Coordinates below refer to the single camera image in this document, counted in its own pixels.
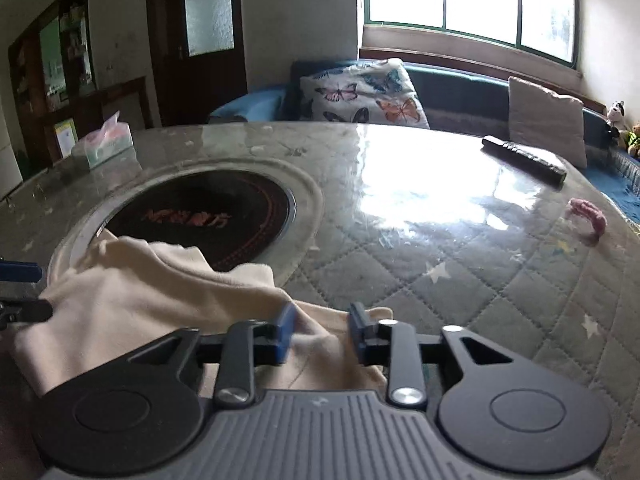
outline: plush toy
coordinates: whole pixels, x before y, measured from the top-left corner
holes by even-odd
[[[634,126],[634,129],[629,133],[628,149],[626,152],[633,158],[637,158],[640,150],[640,123]]]
[[[611,128],[614,138],[618,138],[618,146],[626,150],[628,144],[629,128],[625,123],[625,102],[617,101],[607,111],[607,123]]]

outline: sofa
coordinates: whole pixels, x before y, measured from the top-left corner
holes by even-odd
[[[210,114],[210,122],[300,120],[300,78],[368,60],[297,61],[287,84],[251,92]],[[404,64],[431,129],[509,139],[507,81],[461,70]],[[583,174],[635,222],[640,222],[640,164],[611,146],[605,118],[583,108],[588,167]]]

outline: door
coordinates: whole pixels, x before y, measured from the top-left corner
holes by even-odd
[[[240,0],[146,0],[163,126],[202,124],[246,93]]]

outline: pillow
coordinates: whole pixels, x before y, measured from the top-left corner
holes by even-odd
[[[587,167],[580,99],[512,76],[509,133],[513,142],[549,150],[576,168]]]
[[[300,78],[301,118],[428,128],[400,59],[332,68]]]

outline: green window frame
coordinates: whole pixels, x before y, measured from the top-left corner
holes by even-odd
[[[559,63],[563,66],[576,69],[577,61],[578,61],[578,44],[580,41],[580,30],[578,25],[580,23],[580,6],[579,0],[574,0],[574,50],[572,53],[571,61],[567,61],[561,59],[556,56],[552,56],[546,52],[542,52],[541,50],[536,50],[535,48],[531,48],[522,44],[522,0],[518,0],[518,23],[516,29],[516,41],[515,43],[508,43],[501,40],[495,40],[494,38],[489,38],[487,36],[478,36],[477,34],[472,34],[469,32],[462,32],[459,30],[452,30],[447,28],[447,0],[443,1],[443,9],[442,9],[442,26],[441,27],[429,27],[427,25],[415,25],[413,23],[403,23],[403,22],[377,22],[371,19],[369,12],[369,0],[364,0],[364,15],[365,15],[365,23],[370,23],[373,25],[396,25],[401,27],[411,27],[411,28],[420,28],[423,30],[438,30],[440,32],[446,32],[449,34],[457,34],[460,36],[467,36],[469,38],[476,38],[477,40],[489,41],[491,43],[502,44],[505,46],[515,47],[518,50],[522,50],[524,52],[529,52],[530,54],[535,54],[540,57],[544,57],[545,59],[549,59],[553,62]]]

